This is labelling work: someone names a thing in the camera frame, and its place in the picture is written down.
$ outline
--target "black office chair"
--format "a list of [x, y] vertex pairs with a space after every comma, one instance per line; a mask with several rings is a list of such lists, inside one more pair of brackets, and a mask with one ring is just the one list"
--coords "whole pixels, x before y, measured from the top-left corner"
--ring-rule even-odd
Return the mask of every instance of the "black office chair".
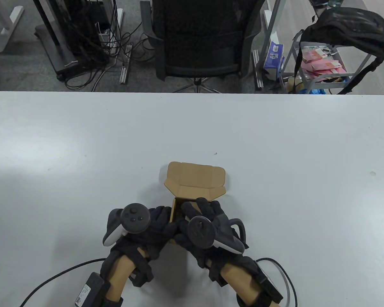
[[185, 77], [192, 84], [175, 92], [219, 91], [204, 85], [210, 77], [246, 76], [253, 38], [261, 31], [265, 0], [141, 1], [141, 19], [155, 48], [156, 76]]

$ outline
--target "desk leg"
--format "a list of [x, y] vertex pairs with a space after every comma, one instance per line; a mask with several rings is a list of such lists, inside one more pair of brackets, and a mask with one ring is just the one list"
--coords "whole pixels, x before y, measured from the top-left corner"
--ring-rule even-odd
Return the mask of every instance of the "desk leg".
[[4, 51], [23, 12], [24, 7], [16, 6], [8, 17], [2, 3], [0, 2], [0, 23], [4, 27], [0, 33], [0, 52]]

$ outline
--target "blue box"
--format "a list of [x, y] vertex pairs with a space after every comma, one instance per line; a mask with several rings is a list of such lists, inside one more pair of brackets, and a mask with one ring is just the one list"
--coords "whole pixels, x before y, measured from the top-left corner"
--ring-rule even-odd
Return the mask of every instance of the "blue box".
[[268, 56], [266, 57], [265, 65], [263, 66], [266, 77], [273, 81], [278, 80], [282, 73], [283, 63], [283, 45], [271, 42]]

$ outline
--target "black backpack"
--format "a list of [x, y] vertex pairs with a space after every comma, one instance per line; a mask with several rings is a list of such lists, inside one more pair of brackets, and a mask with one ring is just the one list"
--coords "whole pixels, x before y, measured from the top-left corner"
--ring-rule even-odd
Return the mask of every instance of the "black backpack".
[[[376, 57], [339, 93], [344, 95], [351, 92], [369, 71], [374, 71], [384, 61], [384, 18], [363, 9], [333, 7], [325, 10], [315, 24], [304, 30], [300, 42], [354, 46]], [[302, 60], [300, 48], [294, 76], [299, 72]]]

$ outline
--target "box flap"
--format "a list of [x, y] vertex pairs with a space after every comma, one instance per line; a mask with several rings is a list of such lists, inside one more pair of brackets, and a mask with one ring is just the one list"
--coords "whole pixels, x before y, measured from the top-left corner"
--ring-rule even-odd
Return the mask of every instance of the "box flap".
[[220, 167], [170, 162], [164, 184], [176, 197], [212, 201], [226, 193], [225, 178], [226, 172]]

